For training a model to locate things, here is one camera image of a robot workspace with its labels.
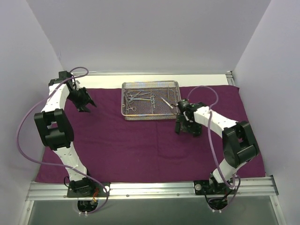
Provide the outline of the metal mesh instrument tray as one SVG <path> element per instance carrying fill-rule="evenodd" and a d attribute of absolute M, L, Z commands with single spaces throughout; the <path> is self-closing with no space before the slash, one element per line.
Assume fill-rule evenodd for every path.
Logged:
<path fill-rule="evenodd" d="M 167 100 L 167 87 L 169 86 L 169 100 Z M 125 82 L 121 87 L 121 114 L 126 120 L 169 120 L 175 119 L 179 110 L 176 104 L 181 100 L 180 88 L 177 81 L 152 82 Z M 150 94 L 136 97 L 151 99 L 152 101 L 128 102 L 127 92 L 149 92 Z M 171 109 L 162 99 L 164 98 L 174 106 Z M 136 112 L 125 114 L 125 104 L 136 107 Z"/>

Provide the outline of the steel scissors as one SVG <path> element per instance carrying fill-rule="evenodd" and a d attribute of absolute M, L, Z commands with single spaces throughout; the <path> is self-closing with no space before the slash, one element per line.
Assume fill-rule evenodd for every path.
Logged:
<path fill-rule="evenodd" d="M 132 103 L 133 101 L 152 101 L 151 99 L 144 99 L 144 98 L 128 98 L 128 102 Z"/>

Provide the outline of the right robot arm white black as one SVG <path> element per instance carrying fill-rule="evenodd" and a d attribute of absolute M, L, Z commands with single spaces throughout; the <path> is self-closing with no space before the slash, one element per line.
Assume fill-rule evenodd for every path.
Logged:
<path fill-rule="evenodd" d="M 235 179 L 238 177 L 236 172 L 260 153 L 250 123 L 229 119 L 212 110 L 211 105 L 207 106 L 202 102 L 191 104 L 187 99 L 183 99 L 176 106 L 179 114 L 176 116 L 175 133 L 184 131 L 192 134 L 193 137 L 198 137 L 202 133 L 202 127 L 207 128 L 209 144 L 216 164 L 216 169 L 209 178 L 209 190 L 217 194 L 225 186 L 233 189 Z M 224 159 L 221 163 L 218 162 L 214 150 L 212 132 L 222 138 Z"/>

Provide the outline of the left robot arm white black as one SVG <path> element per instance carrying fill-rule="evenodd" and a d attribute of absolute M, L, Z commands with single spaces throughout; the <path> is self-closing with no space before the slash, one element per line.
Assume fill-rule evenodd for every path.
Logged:
<path fill-rule="evenodd" d="M 85 87 L 72 81 L 73 75 L 60 71 L 59 77 L 52 79 L 49 86 L 49 99 L 40 113 L 34 115 L 41 141 L 62 161 L 69 177 L 68 189 L 74 195 L 90 196 L 96 184 L 89 178 L 90 173 L 80 161 L 74 147 L 74 130 L 64 108 L 70 100 L 79 112 L 90 112 L 87 105 L 96 106 Z"/>

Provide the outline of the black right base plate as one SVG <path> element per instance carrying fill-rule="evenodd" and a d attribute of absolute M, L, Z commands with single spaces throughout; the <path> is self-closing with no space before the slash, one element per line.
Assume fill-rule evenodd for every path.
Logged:
<path fill-rule="evenodd" d="M 210 180 L 195 180 L 194 191 L 196 195 L 225 195 L 233 191 L 224 183 L 217 183 Z"/>

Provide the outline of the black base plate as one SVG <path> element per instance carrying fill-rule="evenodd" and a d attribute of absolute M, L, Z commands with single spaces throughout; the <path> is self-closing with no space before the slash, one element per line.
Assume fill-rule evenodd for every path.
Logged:
<path fill-rule="evenodd" d="M 106 197 L 105 190 L 98 184 L 93 183 L 91 186 L 83 186 L 81 188 L 69 187 L 67 191 L 67 197 L 69 198 L 84 198 L 93 197 L 97 193 L 96 197 Z"/>
<path fill-rule="evenodd" d="M 210 180 L 195 180 L 194 191 L 196 195 L 225 195 L 233 191 L 224 183 L 217 183 Z"/>

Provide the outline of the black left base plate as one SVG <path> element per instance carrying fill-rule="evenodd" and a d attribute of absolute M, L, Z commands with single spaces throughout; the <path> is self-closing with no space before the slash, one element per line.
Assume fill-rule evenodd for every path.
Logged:
<path fill-rule="evenodd" d="M 93 197 L 97 193 L 96 197 L 106 197 L 105 190 L 98 184 L 93 183 L 91 186 L 83 186 L 81 188 L 69 187 L 67 191 L 67 197 L 69 198 L 84 198 Z"/>

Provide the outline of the aluminium front rail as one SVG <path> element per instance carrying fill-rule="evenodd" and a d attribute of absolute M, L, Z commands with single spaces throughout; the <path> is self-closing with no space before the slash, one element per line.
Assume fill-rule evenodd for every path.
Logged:
<path fill-rule="evenodd" d="M 67 197 L 67 187 L 63 184 L 47 184 L 33 182 L 30 185 L 28 201 L 51 200 L 91 200 L 91 197 Z M 236 197 L 244 196 L 276 196 L 278 190 L 272 177 L 241 179 Z M 112 183 L 109 199 L 168 199 L 168 198 L 204 198 L 196 195 L 194 183 Z"/>

